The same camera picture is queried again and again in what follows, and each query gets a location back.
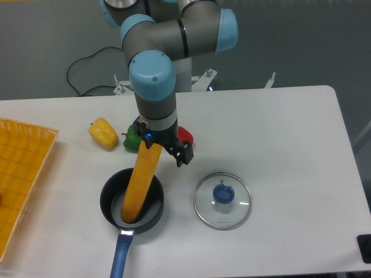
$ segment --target lid knob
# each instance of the lid knob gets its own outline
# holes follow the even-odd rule
[[[214,187],[213,197],[218,203],[229,204],[234,199],[233,187],[220,183]]]

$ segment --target black cable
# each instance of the black cable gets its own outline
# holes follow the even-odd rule
[[[115,46],[106,46],[106,47],[104,47],[104,48],[102,48],[102,49],[99,49],[96,53],[94,53],[94,54],[92,54],[92,55],[90,55],[90,56],[87,56],[87,57],[84,57],[84,58],[80,58],[80,59],[74,61],[74,62],[70,65],[70,67],[68,68],[68,70],[67,70],[67,83],[72,87],[72,89],[74,89],[74,90],[76,91],[76,93],[79,95],[79,97],[87,97],[87,96],[91,97],[92,95],[88,95],[88,93],[91,92],[91,91],[93,91],[93,90],[95,90],[95,89],[98,89],[98,88],[116,88],[116,86],[100,85],[100,86],[93,87],[93,88],[91,88],[91,89],[89,89],[89,90],[87,90],[86,92],[84,92],[84,93],[81,94],[81,93],[79,92],[79,90],[76,89],[75,86],[71,84],[71,82],[70,82],[70,80],[69,80],[69,78],[68,78],[68,73],[70,72],[70,69],[72,68],[72,66],[73,66],[74,64],[76,64],[77,62],[79,62],[79,61],[81,61],[81,60],[85,60],[85,59],[92,58],[92,57],[94,57],[96,54],[98,54],[98,53],[100,53],[100,52],[102,52],[103,50],[106,50],[106,49],[115,49],[115,50],[120,50],[120,51],[122,51],[121,48],[118,48],[118,47],[115,47]]]

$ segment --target saucepan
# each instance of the saucepan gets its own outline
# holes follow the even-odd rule
[[[154,176],[138,221],[129,224],[121,219],[122,201],[132,173],[133,168],[117,172],[106,182],[100,194],[100,208],[104,217],[120,230],[110,278],[122,278],[134,235],[151,229],[160,220],[163,212],[163,189],[160,181]]]

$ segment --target gray floor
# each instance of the gray floor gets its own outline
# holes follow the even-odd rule
[[[353,141],[371,120],[371,1],[225,0],[224,7],[237,16],[238,45],[194,58],[194,75],[216,69],[219,90],[262,88],[274,71],[276,87],[329,85]],[[120,44],[98,0],[2,2],[0,26],[0,100],[75,97],[69,65]],[[84,92],[113,85],[113,73],[128,79],[122,52],[107,50],[77,64],[71,82]],[[370,142],[356,159],[371,200]]]

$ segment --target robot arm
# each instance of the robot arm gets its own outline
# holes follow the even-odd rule
[[[140,114],[134,122],[137,136],[147,148],[162,145],[178,167],[188,164],[193,150],[189,142],[177,138],[172,61],[234,47],[238,27],[233,12],[219,9],[215,0],[178,0],[174,12],[178,18],[157,23],[146,14],[150,4],[163,4],[168,10],[173,3],[101,0],[102,4],[109,22],[121,25],[122,48]]]

